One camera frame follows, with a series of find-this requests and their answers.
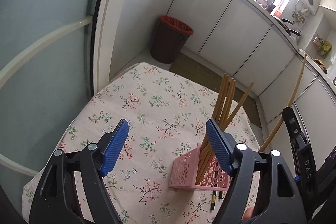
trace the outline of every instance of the floral pattern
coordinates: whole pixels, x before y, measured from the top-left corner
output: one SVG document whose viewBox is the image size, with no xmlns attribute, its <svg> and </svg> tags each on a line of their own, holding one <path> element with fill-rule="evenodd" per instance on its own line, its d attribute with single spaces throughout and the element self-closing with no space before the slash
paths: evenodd
<svg viewBox="0 0 336 224">
<path fill-rule="evenodd" d="M 155 66 L 140 63 L 97 93 L 75 118 L 56 148 L 80 151 L 111 132 L 124 118 L 129 133 L 105 188 L 123 223 L 211 223 L 222 201 L 210 212 L 211 191 L 168 188 L 176 157 L 202 142 L 217 93 Z M 237 105 L 232 102 L 231 111 Z M 237 142 L 259 146 L 244 109 L 226 129 Z M 22 191 L 22 214 L 28 221 L 35 189 L 43 171 Z M 93 222 L 81 175 L 75 174 L 83 215 Z M 254 174 L 247 206 L 253 206 L 259 174 Z"/>
</svg>

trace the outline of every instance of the silver screw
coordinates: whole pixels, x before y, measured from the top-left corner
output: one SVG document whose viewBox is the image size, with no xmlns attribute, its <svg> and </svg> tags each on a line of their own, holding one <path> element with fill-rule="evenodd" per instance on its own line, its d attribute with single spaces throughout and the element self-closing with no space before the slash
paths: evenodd
<svg viewBox="0 0 336 224">
<path fill-rule="evenodd" d="M 272 155 L 275 156 L 275 157 L 279 157 L 280 152 L 278 150 L 272 150 Z"/>
<path fill-rule="evenodd" d="M 243 144 L 243 143 L 239 143 L 239 144 L 237 144 L 237 148 L 238 148 L 239 150 L 246 150 L 246 149 L 247 149 L 247 146 L 246 146 L 245 144 Z"/>
<path fill-rule="evenodd" d="M 95 149 L 97 148 L 97 145 L 96 145 L 95 143 L 90 143 L 90 144 L 87 146 L 87 148 L 88 148 L 89 150 L 95 150 Z"/>
<path fill-rule="evenodd" d="M 55 150 L 55 152 L 54 152 L 54 155 L 55 156 L 60 156 L 62 154 L 62 150 L 60 150 L 60 149 L 57 149 L 57 150 Z"/>
</svg>

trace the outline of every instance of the floor mat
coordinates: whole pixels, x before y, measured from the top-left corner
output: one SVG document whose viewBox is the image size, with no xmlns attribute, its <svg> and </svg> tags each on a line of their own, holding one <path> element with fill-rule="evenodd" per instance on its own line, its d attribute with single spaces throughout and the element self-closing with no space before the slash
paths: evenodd
<svg viewBox="0 0 336 224">
<path fill-rule="evenodd" d="M 203 85 L 215 92 L 219 92 L 222 77 L 182 53 L 179 53 L 179 56 L 171 65 L 169 71 Z M 244 92 L 236 87 L 234 100 L 239 102 L 243 94 Z M 243 104 L 243 107 L 250 122 L 261 128 L 259 113 L 255 100 L 248 96 Z"/>
</svg>

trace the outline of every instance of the blue gripper pad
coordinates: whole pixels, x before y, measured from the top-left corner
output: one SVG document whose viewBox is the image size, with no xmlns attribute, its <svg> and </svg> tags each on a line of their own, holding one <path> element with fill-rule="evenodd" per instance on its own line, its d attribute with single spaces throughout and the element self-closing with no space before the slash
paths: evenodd
<svg viewBox="0 0 336 224">
<path fill-rule="evenodd" d="M 111 138 L 110 142 L 107 143 L 106 149 L 102 151 L 103 164 L 100 168 L 100 172 L 103 176 L 106 176 L 107 173 L 111 172 L 114 168 L 120 151 L 123 148 L 128 136 L 128 122 L 125 119 L 121 119 L 113 132 L 106 133 L 104 135 L 108 134 L 112 134 L 113 137 Z"/>
<path fill-rule="evenodd" d="M 236 141 L 230 134 L 223 133 L 214 119 L 207 121 L 205 129 L 221 169 L 231 176 L 237 168 L 236 164 L 231 162 Z"/>
</svg>

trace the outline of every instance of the bundle of chopsticks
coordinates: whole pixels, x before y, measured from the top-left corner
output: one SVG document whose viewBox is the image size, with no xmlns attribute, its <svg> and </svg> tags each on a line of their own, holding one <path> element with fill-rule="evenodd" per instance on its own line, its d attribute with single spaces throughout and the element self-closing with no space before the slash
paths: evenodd
<svg viewBox="0 0 336 224">
<path fill-rule="evenodd" d="M 244 93 L 243 97 L 239 101 L 238 105 L 229 116 L 232 100 L 235 94 L 236 81 L 233 78 L 230 80 L 230 77 L 226 74 L 223 76 L 216 105 L 211 117 L 215 120 L 221 131 L 225 131 L 225 129 L 228 127 L 234 116 L 237 114 L 238 110 L 243 105 L 245 99 L 250 93 L 253 84 L 254 83 L 251 82 L 248 89 Z M 214 155 L 215 153 L 211 147 L 207 135 L 205 134 L 201 145 L 201 151 L 199 153 L 196 184 L 198 185 L 201 184 L 205 173 L 209 169 L 209 166 L 211 164 L 211 161 L 213 160 Z"/>
</svg>

